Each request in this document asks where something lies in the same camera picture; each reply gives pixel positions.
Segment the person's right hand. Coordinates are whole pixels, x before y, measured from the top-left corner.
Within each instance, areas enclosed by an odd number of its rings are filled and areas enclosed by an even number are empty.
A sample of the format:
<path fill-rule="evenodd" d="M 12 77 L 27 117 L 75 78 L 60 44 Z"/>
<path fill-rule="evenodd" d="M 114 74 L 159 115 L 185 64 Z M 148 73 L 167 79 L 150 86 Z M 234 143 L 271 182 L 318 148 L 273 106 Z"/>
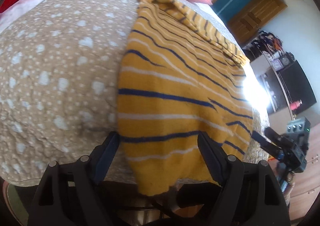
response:
<path fill-rule="evenodd" d="M 288 206 L 290 204 L 291 192 L 295 186 L 295 174 L 290 173 L 286 182 L 287 182 L 287 186 L 285 188 L 285 191 L 283 192 L 283 195 L 284 195 L 286 205 Z"/>

